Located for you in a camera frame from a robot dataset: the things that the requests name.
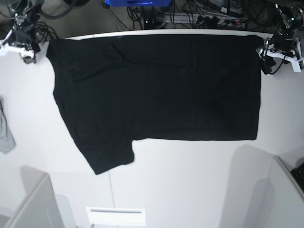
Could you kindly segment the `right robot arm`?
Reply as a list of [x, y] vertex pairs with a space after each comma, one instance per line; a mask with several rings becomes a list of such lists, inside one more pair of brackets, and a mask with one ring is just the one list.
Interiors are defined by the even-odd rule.
[[45, 42], [58, 38], [55, 30], [40, 21], [38, 14], [43, 2], [21, 0], [8, 5], [12, 27], [0, 41], [1, 54], [18, 53], [26, 64], [36, 63], [36, 55]]

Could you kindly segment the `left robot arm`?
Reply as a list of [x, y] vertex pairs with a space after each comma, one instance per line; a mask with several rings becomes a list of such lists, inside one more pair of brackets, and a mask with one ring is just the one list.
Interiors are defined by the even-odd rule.
[[304, 9], [302, 0], [270, 0], [274, 6], [277, 25], [272, 37], [256, 49], [261, 69], [265, 75], [274, 75], [282, 64], [290, 63], [293, 71], [300, 73], [304, 69], [300, 37], [297, 32], [304, 27]]

